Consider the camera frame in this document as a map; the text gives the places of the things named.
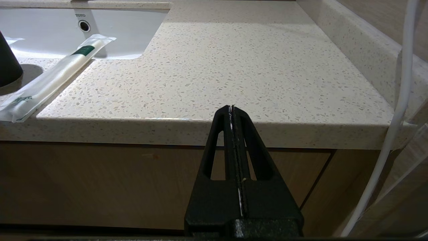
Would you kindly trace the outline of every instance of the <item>white sink basin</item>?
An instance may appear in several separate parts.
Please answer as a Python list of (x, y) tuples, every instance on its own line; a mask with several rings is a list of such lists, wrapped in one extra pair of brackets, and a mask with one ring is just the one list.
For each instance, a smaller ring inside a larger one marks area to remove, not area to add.
[(25, 39), (10, 45), (17, 57), (63, 58), (86, 38), (100, 33), (117, 40), (96, 58), (134, 59), (143, 54), (168, 11), (0, 8), (0, 31), (10, 38)]

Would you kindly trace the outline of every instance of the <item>countertop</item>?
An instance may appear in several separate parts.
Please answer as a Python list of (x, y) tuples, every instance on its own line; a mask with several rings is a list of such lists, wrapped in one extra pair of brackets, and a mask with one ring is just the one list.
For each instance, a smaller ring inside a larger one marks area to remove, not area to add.
[[(215, 111), (236, 105), (268, 147), (379, 149), (394, 112), (296, 2), (0, 6), (170, 8), (141, 57), (92, 61), (25, 123), (0, 122), (1, 140), (205, 145)], [(414, 130), (405, 123), (395, 147)]]

